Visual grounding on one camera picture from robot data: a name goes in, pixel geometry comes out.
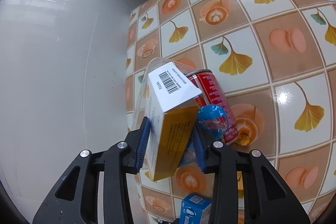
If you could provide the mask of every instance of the soda can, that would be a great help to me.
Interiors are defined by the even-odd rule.
[[[209,69],[201,69],[189,73],[186,77],[193,82],[203,93],[195,97],[199,107],[215,104],[224,109],[227,114],[227,121],[225,117],[219,117],[219,122],[227,123],[227,130],[224,132],[221,140],[226,144],[231,144],[238,138],[238,131],[236,125],[236,118],[227,103],[226,97],[221,86],[218,84],[216,77]]]

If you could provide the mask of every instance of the silver screw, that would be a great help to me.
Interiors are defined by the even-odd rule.
[[[215,141],[215,142],[213,143],[213,146],[216,147],[216,148],[221,148],[221,147],[223,147],[223,143],[222,143],[222,142],[219,142],[219,141]]]
[[[127,142],[120,142],[117,145],[120,149],[125,148],[127,146]]]
[[[261,152],[259,150],[252,150],[252,156],[255,156],[255,157],[260,157],[261,156]]]
[[[89,150],[83,150],[83,151],[80,153],[81,157],[83,157],[83,158],[87,157],[89,154],[90,154],[90,151],[89,151]]]

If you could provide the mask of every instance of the clear plastic container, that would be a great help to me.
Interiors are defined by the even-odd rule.
[[[193,67],[189,67],[187,65],[184,65],[182,63],[170,60],[168,58],[163,58],[163,57],[157,57],[151,60],[146,68],[145,74],[143,75],[142,79],[142,84],[141,84],[141,89],[140,93],[138,96],[137,103],[135,105],[135,112],[133,116],[133,122],[132,122],[132,130],[139,129],[142,119],[145,114],[145,106],[146,106],[146,88],[147,88],[147,80],[148,80],[148,74],[161,67],[164,64],[167,64],[169,62],[174,62],[175,66],[184,74],[188,74],[191,72],[196,71],[197,69]]]

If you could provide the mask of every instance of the cardboard box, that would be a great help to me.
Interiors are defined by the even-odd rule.
[[[187,195],[181,204],[179,224],[208,224],[211,199],[197,193]]]
[[[174,175],[196,121],[201,94],[173,62],[148,74],[145,116],[151,121],[146,158],[151,180]]]

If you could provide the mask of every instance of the blue box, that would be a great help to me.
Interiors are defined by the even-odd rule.
[[[192,193],[182,200],[179,224],[208,224],[211,199]]]

